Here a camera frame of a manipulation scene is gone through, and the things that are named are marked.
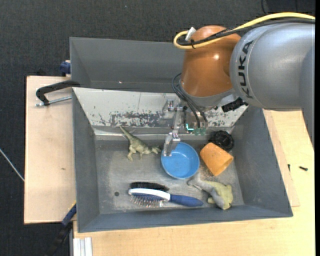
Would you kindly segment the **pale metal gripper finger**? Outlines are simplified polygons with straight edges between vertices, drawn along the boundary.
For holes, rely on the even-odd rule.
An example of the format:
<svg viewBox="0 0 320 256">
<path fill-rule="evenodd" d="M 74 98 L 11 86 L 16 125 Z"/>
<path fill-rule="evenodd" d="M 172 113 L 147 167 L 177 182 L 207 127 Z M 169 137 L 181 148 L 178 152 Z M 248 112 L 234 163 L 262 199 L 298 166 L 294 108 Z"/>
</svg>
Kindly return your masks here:
<svg viewBox="0 0 320 256">
<path fill-rule="evenodd" d="M 163 145 L 163 156 L 170 157 L 172 155 L 172 151 L 177 147 L 180 141 L 181 139 L 177 132 L 168 133 Z"/>
<path fill-rule="evenodd" d="M 161 123 L 171 121 L 175 116 L 174 100 L 166 100 L 162 108 Z"/>
</svg>

